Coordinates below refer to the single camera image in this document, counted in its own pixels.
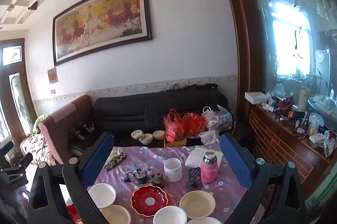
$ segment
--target wooden door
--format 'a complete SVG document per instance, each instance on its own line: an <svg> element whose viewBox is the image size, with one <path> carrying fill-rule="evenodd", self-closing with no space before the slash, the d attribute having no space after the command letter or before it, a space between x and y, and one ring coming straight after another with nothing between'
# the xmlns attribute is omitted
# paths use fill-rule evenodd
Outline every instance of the wooden door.
<svg viewBox="0 0 337 224"><path fill-rule="evenodd" d="M18 149L31 133L36 120L28 88L24 39L0 42L0 104L0 126L3 123L7 126L8 134Z"/></svg>

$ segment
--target running horse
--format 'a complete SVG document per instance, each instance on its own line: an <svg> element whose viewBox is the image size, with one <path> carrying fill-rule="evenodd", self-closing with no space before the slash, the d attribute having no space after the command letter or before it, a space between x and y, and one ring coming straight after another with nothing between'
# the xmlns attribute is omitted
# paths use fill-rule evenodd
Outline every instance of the running horse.
<svg viewBox="0 0 337 224"><path fill-rule="evenodd" d="M83 21L74 21L74 33L72 35L72 42L74 42L74 39L77 40L80 36L84 34L84 28L85 24L83 23Z"/></svg>

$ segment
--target door glass panel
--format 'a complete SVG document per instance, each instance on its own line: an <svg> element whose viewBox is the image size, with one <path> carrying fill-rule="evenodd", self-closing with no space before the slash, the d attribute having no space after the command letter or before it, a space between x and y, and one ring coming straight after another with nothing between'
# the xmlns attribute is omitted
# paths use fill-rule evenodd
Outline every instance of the door glass panel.
<svg viewBox="0 0 337 224"><path fill-rule="evenodd" d="M3 65L22 61L21 45L5 47L2 54Z"/></svg>
<svg viewBox="0 0 337 224"><path fill-rule="evenodd" d="M16 73L9 76L11 90L17 115L19 116L22 128L26 135L29 135L33 128L33 123L28 115L27 105L22 92L20 74Z"/></svg>
<svg viewBox="0 0 337 224"><path fill-rule="evenodd" d="M5 145L10 140L10 131L3 114L2 105L0 102L0 147Z"/></svg>

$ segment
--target picture frame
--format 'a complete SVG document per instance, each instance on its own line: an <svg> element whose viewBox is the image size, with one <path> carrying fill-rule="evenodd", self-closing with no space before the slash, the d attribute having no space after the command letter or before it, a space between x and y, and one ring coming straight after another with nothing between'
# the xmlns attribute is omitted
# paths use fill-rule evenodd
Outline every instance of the picture frame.
<svg viewBox="0 0 337 224"><path fill-rule="evenodd" d="M49 84L53 84L53 83L59 82L59 80L57 78L56 67L48 70L48 79L49 79Z"/></svg>
<svg viewBox="0 0 337 224"><path fill-rule="evenodd" d="M149 0L82 0L53 18L54 65L152 40Z"/></svg>

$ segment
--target red plate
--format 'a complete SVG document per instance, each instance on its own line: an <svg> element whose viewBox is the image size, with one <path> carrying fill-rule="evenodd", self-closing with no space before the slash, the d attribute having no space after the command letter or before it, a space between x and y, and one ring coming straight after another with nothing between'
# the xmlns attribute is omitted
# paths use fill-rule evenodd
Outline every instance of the red plate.
<svg viewBox="0 0 337 224"><path fill-rule="evenodd" d="M151 217L161 208L167 206L169 200L166 193L152 185L140 187L131 196L131 207L137 214Z"/></svg>

